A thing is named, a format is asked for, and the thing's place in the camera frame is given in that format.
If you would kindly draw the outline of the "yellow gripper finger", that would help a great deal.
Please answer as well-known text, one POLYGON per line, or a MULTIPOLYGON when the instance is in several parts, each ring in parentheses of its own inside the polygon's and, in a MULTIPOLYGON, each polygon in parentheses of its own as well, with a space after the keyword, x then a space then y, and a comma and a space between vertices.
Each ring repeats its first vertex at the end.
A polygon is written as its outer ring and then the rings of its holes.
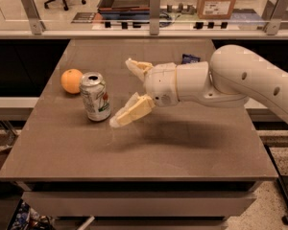
POLYGON ((150 62, 136 61, 131 58, 126 60, 126 66, 141 81, 145 80, 146 74, 153 68, 153 64, 150 62))
POLYGON ((151 113, 155 106, 153 99, 149 95, 140 96, 135 92, 125 106, 109 120, 109 124, 112 127, 126 126, 151 113))

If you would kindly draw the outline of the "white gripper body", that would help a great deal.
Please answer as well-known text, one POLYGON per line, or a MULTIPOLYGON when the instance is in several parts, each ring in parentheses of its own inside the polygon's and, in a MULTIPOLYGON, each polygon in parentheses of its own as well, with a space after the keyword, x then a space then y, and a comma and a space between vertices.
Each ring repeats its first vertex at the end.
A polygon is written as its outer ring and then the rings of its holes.
POLYGON ((175 63, 159 64, 146 74, 144 88, 156 106, 171 106, 179 102, 176 74, 175 63))

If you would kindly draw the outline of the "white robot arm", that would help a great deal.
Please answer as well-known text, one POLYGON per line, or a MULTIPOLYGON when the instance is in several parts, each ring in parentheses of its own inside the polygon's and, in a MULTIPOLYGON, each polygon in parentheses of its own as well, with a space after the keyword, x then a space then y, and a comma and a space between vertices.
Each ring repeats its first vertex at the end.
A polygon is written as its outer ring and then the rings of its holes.
POLYGON ((251 50, 237 45, 217 49, 209 62, 153 65, 131 58, 128 69, 142 82, 144 95, 133 94, 109 121, 123 127, 156 106, 195 102, 234 107, 252 98, 288 124, 288 73, 251 50))

